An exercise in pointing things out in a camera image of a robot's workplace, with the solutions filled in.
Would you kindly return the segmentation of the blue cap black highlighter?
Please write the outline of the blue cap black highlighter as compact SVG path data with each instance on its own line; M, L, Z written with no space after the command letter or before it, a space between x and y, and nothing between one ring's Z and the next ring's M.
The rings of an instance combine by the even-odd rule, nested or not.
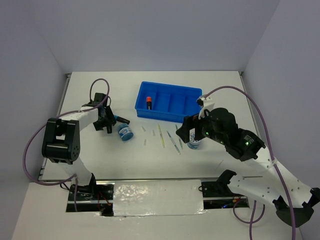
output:
M123 117L120 117L120 116L117 116L117 115L114 115L114 118L117 122L120 122L120 123L123 123L123 124L130 124L130 121L128 119L125 119Z

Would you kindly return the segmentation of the orange cap black highlighter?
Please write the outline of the orange cap black highlighter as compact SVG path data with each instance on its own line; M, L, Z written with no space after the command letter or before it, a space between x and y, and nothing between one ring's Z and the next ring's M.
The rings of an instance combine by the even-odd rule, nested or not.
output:
M148 110L152 110L152 97L151 96L146 97L146 107Z

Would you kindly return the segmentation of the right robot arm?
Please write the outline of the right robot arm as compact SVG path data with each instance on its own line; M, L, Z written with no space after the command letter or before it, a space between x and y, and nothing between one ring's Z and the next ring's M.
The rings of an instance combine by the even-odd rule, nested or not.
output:
M205 109L202 115L184 117L176 134L185 144L190 141L190 130L194 130L196 141L209 138L223 145L229 155L257 171L266 182L261 185L225 170L217 180L221 195L241 194L273 206L280 220L287 225L295 220L297 228L311 219L313 207L320 202L319 188L304 184L272 159L265 143L252 131L239 128L235 116L227 109Z

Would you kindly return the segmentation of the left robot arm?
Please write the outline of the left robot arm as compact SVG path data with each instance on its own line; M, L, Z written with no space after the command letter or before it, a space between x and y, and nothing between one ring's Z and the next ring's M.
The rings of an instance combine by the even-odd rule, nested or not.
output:
M76 175L70 189L74 195L81 194L91 200L99 192L94 174L85 167L80 158L81 130L93 125L96 131L106 130L111 134L116 122L108 105L108 97L104 93L96 93L94 99L84 104L79 112L48 119L41 153L70 176Z

